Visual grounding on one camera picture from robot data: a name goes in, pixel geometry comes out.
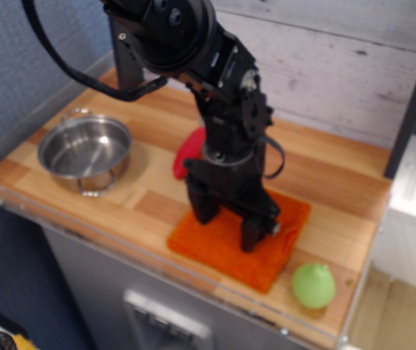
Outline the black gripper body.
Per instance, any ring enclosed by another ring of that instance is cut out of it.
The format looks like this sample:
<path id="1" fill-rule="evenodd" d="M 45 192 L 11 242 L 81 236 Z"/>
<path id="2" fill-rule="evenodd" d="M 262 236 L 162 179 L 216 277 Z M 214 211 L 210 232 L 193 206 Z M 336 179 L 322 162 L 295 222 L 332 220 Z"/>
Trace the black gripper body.
<path id="1" fill-rule="evenodd" d="M 220 207 L 226 207 L 243 219 L 260 216 L 266 234 L 274 236 L 279 233 L 280 208 L 263 186 L 263 153 L 231 165 L 191 158 L 184 162 L 184 166 L 188 171 L 186 184 L 195 182 L 206 186 Z"/>

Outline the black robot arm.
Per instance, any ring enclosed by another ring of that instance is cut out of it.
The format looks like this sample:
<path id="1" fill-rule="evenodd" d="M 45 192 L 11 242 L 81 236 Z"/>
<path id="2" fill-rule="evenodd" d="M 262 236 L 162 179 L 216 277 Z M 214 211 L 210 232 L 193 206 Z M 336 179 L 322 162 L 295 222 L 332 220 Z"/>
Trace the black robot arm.
<path id="1" fill-rule="evenodd" d="M 254 250 L 280 229 L 279 206 L 263 187 L 272 109 L 255 58 L 217 21 L 210 1 L 106 1 L 105 12 L 130 36 L 138 62 L 194 95 L 206 138 L 189 158 L 186 184 L 201 223 L 221 207 L 242 217 L 242 249 Z"/>

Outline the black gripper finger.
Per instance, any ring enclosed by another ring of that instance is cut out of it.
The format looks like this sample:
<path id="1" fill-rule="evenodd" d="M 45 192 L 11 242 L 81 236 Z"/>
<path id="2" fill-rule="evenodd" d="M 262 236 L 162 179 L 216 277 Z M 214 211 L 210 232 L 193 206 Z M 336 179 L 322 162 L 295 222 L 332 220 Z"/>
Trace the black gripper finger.
<path id="1" fill-rule="evenodd" d="M 263 218 L 252 215 L 242 222 L 242 250 L 252 252 L 255 245 L 266 235 Z"/>
<path id="2" fill-rule="evenodd" d="M 203 225 L 210 222 L 220 212 L 220 206 L 209 189 L 195 182 L 188 182 L 188 197 L 196 216 Z"/>

